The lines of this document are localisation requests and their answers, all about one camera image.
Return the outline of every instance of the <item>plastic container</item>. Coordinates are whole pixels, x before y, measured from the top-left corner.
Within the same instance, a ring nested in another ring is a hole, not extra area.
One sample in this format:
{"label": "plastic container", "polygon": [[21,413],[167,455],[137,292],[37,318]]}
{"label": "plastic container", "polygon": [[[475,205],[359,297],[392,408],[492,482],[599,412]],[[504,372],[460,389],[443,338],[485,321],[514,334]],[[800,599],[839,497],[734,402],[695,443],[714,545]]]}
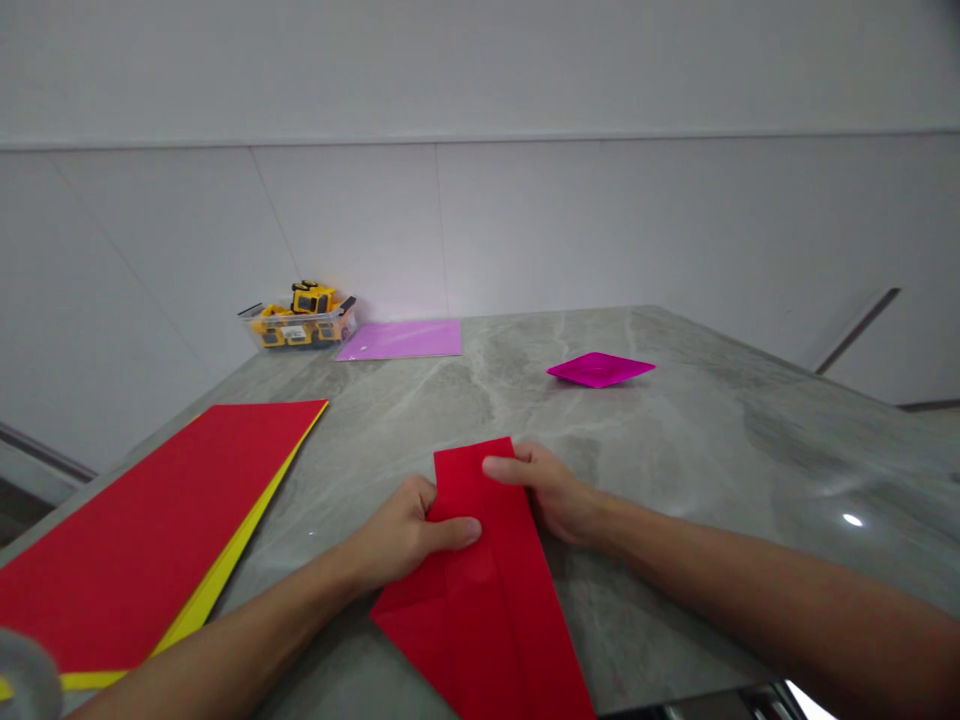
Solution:
{"label": "plastic container", "polygon": [[[261,350],[273,352],[290,350],[325,350],[339,347],[357,329],[356,298],[350,297],[328,313],[315,315],[290,314],[282,307],[258,303],[239,314],[254,344]],[[264,315],[267,309],[287,314]]]}

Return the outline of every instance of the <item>folded red paper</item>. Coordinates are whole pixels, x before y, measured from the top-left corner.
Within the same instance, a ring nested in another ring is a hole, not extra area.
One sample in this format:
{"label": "folded red paper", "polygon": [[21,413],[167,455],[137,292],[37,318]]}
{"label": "folded red paper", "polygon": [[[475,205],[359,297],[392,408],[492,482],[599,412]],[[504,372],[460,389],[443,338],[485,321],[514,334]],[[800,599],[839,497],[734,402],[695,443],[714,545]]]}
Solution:
{"label": "folded red paper", "polygon": [[0,571],[61,673],[149,657],[326,400],[207,410]]}
{"label": "folded red paper", "polygon": [[482,471],[510,438],[434,455],[428,520],[470,516],[483,535],[384,589],[371,616],[464,720],[595,717],[523,488]]}

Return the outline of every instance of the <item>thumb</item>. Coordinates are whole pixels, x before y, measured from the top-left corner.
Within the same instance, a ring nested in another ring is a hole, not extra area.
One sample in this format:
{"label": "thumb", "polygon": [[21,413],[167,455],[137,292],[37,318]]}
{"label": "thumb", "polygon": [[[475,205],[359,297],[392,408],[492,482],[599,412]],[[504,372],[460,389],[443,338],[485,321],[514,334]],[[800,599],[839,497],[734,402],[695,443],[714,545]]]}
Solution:
{"label": "thumb", "polygon": [[460,550],[472,545],[483,528],[476,518],[454,518],[439,523],[424,523],[420,542],[427,553],[438,550]]}
{"label": "thumb", "polygon": [[502,482],[505,485],[525,485],[537,487],[540,478],[532,463],[514,460],[513,458],[485,457],[483,459],[484,474]]}

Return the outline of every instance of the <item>left hand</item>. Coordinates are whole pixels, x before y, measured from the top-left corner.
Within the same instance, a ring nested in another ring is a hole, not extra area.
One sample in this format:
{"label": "left hand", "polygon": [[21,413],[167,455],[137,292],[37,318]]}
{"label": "left hand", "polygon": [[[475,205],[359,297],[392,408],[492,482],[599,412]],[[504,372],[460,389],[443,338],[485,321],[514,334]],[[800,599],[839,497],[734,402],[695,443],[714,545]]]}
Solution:
{"label": "left hand", "polygon": [[338,548],[363,594],[406,577],[430,553],[459,550],[482,531],[476,518],[427,522],[437,487],[423,475],[411,475],[369,520]]}

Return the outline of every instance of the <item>forearm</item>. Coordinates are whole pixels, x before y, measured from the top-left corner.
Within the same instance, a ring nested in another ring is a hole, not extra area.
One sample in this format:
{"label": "forearm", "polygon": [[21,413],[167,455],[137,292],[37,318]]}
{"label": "forearm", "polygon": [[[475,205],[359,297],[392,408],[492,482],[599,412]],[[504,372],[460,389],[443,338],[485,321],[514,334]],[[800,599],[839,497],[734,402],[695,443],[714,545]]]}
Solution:
{"label": "forearm", "polygon": [[70,717],[248,715],[358,588],[334,548],[237,610],[148,660]]}
{"label": "forearm", "polygon": [[593,544],[753,648],[841,717],[946,717],[958,624],[853,571],[605,496]]}

